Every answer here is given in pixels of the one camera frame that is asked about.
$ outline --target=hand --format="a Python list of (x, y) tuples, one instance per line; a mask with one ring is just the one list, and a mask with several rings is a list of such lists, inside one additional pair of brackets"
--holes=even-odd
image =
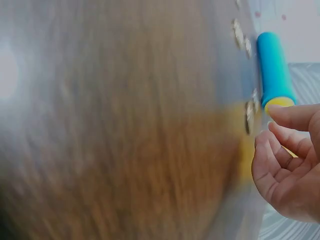
[[(320, 223), (320, 104), (273, 105), (269, 113), (276, 123), (255, 139), (253, 181), (283, 216)], [(309, 132), (310, 138), (296, 130)]]

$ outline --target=blurry brown object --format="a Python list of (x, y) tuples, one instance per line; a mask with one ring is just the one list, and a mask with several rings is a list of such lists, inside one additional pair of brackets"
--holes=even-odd
[(254, 239), (256, 50), (237, 48), (234, 18), (255, 39), (245, 1), (0, 0), (18, 70), (0, 99), (4, 226), (23, 240)]

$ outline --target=blue cylinder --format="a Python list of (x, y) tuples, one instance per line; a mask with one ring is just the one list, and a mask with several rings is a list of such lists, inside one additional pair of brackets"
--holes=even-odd
[(289, 98), (297, 103), (280, 39), (275, 33), (264, 32), (257, 39), (263, 95), (262, 107), (275, 98)]

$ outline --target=metal rivet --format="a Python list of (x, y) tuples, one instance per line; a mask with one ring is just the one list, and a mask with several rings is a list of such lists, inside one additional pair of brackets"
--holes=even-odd
[(247, 38), (246, 36), (244, 37), (244, 45), (245, 45), (246, 55), (248, 56), (248, 58), (251, 58), (252, 56), (251, 42), (249, 38)]
[(235, 4), (238, 7), (238, 9), (241, 8), (241, 0), (235, 0)]
[(251, 98), (253, 102), (254, 112), (257, 113), (259, 111), (260, 101), (258, 96), (258, 90), (256, 88), (253, 90)]
[(243, 49), (245, 46), (245, 37), (244, 37), (244, 33), (242, 32), (240, 23), (237, 19), (234, 19), (232, 22), (232, 25), (233, 25), (236, 43), (240, 49)]
[(255, 125), (255, 114), (252, 100), (245, 104), (245, 131), (248, 135), (251, 135)]

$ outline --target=finger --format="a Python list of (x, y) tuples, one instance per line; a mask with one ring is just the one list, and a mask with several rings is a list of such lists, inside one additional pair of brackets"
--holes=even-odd
[(280, 126), (309, 131), (314, 150), (320, 159), (320, 104), (291, 107), (273, 105), (269, 107), (269, 113)]
[(313, 147), (309, 137), (304, 137), (293, 129), (279, 126), (275, 122), (270, 122), (268, 128), (282, 146), (289, 149), (300, 158), (305, 159), (310, 149)]
[(261, 144), (258, 144), (255, 148), (251, 171), (253, 181), (257, 190), (267, 202), (270, 202), (272, 199), (272, 195), (279, 183), (269, 172), (267, 150)]
[(267, 150), (270, 172), (273, 176), (280, 168), (286, 169), (293, 159), (292, 155), (281, 146), (280, 142), (271, 131), (261, 132), (255, 139), (255, 145), (258, 144), (265, 146)]
[(292, 172), (289, 171), (288, 169), (281, 168), (280, 171), (274, 176), (274, 179), (278, 183), (281, 183), (284, 179), (286, 179), (291, 174), (292, 174)]
[(270, 105), (268, 111), (272, 119), (280, 126), (307, 132), (310, 120), (320, 111), (320, 104), (290, 107)]

